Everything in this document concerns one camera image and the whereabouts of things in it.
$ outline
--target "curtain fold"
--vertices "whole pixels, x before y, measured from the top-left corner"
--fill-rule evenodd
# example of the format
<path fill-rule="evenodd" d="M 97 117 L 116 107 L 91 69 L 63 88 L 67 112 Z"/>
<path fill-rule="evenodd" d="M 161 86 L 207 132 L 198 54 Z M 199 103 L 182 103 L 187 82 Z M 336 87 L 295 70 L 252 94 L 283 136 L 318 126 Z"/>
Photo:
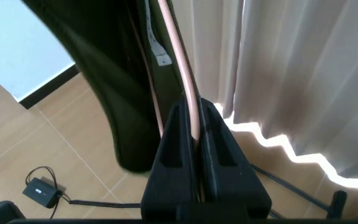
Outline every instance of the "curtain fold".
<path fill-rule="evenodd" d="M 201 96 L 358 177 L 357 0 L 173 0 Z"/>

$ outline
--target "white wall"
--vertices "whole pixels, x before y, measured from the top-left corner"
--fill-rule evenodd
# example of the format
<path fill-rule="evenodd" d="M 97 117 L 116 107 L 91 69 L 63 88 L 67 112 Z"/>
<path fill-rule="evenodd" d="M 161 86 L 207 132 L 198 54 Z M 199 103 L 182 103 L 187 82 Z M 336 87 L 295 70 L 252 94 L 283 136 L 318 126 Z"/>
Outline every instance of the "white wall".
<path fill-rule="evenodd" d="M 73 61 L 20 0 L 0 0 L 0 85 L 17 101 L 56 77 Z"/>

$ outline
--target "power adapter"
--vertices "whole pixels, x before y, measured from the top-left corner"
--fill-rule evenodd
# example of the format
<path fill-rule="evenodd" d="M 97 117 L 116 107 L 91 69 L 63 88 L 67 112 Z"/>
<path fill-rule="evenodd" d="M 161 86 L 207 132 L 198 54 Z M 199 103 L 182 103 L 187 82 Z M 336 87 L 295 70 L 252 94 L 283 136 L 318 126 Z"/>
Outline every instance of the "power adapter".
<path fill-rule="evenodd" d="M 23 190 L 23 194 L 46 208 L 53 208 L 59 201 L 62 191 L 34 177 Z"/>

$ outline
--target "sunlight strip on floor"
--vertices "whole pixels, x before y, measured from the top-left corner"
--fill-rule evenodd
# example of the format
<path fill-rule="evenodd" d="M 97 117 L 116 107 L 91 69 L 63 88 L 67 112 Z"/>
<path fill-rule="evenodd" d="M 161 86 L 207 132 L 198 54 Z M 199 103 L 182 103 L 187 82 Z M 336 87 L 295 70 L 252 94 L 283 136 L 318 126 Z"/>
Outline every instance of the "sunlight strip on floor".
<path fill-rule="evenodd" d="M 219 103 L 214 104 L 216 109 L 222 116 L 222 106 Z M 265 139 L 262 135 L 262 131 L 260 126 L 256 122 L 249 122 L 249 123 L 241 123 L 241 124 L 234 124 L 233 123 L 234 113 L 230 116 L 230 118 L 224 119 L 224 122 L 229 127 L 231 131 L 235 132 L 251 132 L 254 134 L 256 140 L 258 140 L 259 144 L 264 147 L 274 147 L 274 146 L 281 146 L 283 147 L 284 151 L 286 152 L 288 158 L 292 162 L 296 163 L 318 163 L 321 168 L 325 171 L 328 178 L 344 187 L 352 187 L 358 189 L 358 179 L 355 178 L 344 178 L 337 174 L 335 168 L 328 162 L 328 160 L 320 153 L 317 154 L 308 154 L 303 156 L 295 155 L 295 152 L 288 140 L 287 136 L 281 134 L 279 136 L 275 136 L 269 139 Z"/>

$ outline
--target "clothing tag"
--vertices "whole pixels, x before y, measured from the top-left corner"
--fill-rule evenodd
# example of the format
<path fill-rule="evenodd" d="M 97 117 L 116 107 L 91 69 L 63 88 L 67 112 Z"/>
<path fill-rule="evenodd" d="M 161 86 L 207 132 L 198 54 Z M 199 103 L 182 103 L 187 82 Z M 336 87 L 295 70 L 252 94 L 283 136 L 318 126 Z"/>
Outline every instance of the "clothing tag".
<path fill-rule="evenodd" d="M 170 65 L 172 64 L 171 58 L 169 57 L 165 49 L 160 45 L 160 43 L 155 39 L 153 33 L 149 0 L 144 0 L 144 2 L 146 8 L 147 37 L 149 38 L 149 43 L 152 48 L 152 52 L 155 58 L 157 59 L 158 65 L 160 66 Z"/>

